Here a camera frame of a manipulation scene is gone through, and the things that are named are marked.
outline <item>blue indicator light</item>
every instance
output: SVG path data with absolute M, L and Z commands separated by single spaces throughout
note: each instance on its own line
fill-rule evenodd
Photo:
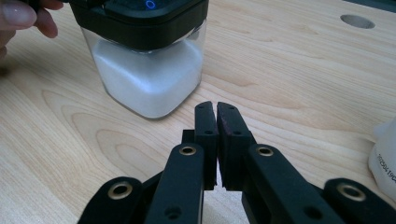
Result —
M 154 9 L 156 6 L 155 6 L 155 3 L 153 1 L 147 0 L 146 1 L 146 7 L 148 7 L 149 9 Z

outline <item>table surface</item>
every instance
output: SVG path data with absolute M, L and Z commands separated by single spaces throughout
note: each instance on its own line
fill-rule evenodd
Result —
M 374 126 L 396 117 L 396 14 L 339 0 L 211 1 L 201 85 L 156 120 L 106 94 L 69 5 L 52 15 L 57 38 L 18 31 L 0 62 L 1 223 L 76 223 L 107 180 L 156 175 L 204 101 L 237 106 L 310 183 L 350 178 L 396 207 L 367 165 Z M 204 223 L 247 222 L 240 193 L 205 193 Z

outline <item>wooden table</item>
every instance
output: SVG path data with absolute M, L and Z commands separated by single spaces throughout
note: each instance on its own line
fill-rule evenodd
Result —
M 396 117 L 396 14 L 339 0 L 211 1 L 202 83 L 158 120 L 106 94 L 69 5 L 52 15 L 59 37 L 19 31 L 0 62 L 1 223 L 76 223 L 107 180 L 160 172 L 204 101 L 237 106 L 307 181 L 350 178 L 396 207 L 367 166 L 373 127 Z M 204 223 L 246 222 L 239 193 L 205 193 Z

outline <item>black lid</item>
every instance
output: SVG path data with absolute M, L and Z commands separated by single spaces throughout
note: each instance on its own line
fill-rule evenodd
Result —
M 70 0 L 78 24 L 137 50 L 164 48 L 206 19 L 208 0 Z

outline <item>human hand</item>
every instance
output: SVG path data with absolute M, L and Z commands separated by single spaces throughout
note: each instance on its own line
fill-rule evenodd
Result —
M 7 54 L 6 44 L 16 34 L 16 30 L 36 26 L 45 36 L 58 35 L 58 28 L 50 13 L 64 6 L 57 0 L 40 0 L 41 8 L 35 11 L 27 4 L 17 0 L 0 0 L 0 59 Z

